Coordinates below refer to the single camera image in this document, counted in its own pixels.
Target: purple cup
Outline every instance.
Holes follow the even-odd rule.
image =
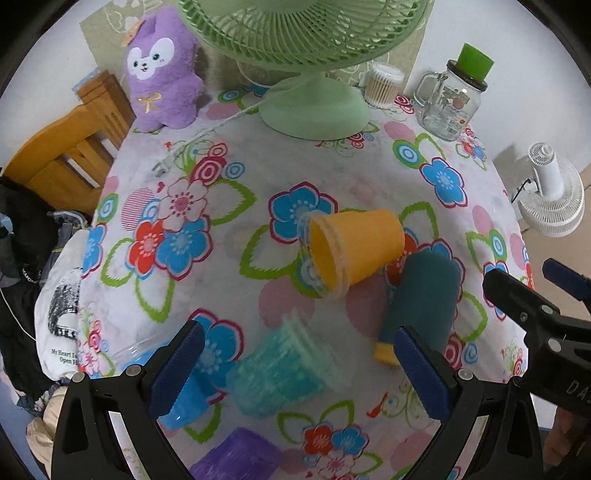
[[[239,428],[189,472],[196,480],[268,480],[282,460],[283,452],[271,442]]]

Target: chair backrest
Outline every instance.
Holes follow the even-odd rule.
[[[4,175],[55,209],[92,215],[113,163],[97,134],[118,150],[135,116],[115,77],[106,70],[78,94],[83,104],[35,134],[8,163]]]

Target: person's hand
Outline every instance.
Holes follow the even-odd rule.
[[[553,466],[558,466],[562,459],[568,454],[572,447],[568,433],[573,427],[574,415],[564,410],[556,408],[554,415],[554,425],[544,442],[544,461]]]

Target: purple plush toy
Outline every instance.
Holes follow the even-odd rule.
[[[163,125],[178,130],[197,118],[196,99],[203,90],[193,70],[197,45],[174,7],[144,18],[126,57],[130,101],[140,131]]]

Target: white wall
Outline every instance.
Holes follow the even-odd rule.
[[[107,2],[79,0],[23,61],[0,99],[0,166],[77,104],[72,87],[96,68],[79,22]],[[560,42],[517,0],[437,0],[409,86],[444,68],[464,42],[495,60],[473,125],[504,179],[521,179],[514,161],[538,140],[579,170],[591,162],[583,148],[591,89]]]
[[[35,43],[0,98],[0,167],[78,103],[72,91],[96,68],[80,22],[109,0],[80,0]]]
[[[524,162],[515,162],[536,141],[550,143],[579,171],[591,163],[591,88],[554,34],[517,0],[436,0],[407,93],[424,72],[456,59],[464,43],[495,61],[472,124],[509,189],[525,180],[528,169],[517,173]]]

